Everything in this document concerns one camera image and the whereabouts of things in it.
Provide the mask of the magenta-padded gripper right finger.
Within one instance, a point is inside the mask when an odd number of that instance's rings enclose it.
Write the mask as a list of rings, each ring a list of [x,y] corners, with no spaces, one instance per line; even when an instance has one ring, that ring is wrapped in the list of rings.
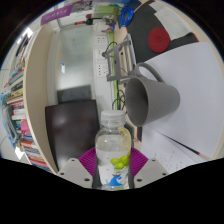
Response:
[[[146,186],[168,175],[156,159],[148,159],[139,150],[132,148],[129,161],[128,184],[130,189]]]

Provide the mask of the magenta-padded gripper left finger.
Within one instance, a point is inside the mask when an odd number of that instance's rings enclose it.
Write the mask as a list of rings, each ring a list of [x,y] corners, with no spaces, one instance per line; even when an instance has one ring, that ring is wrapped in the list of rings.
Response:
[[[97,189],[100,186],[96,150],[88,150],[79,158],[70,158],[57,175],[78,186]]]

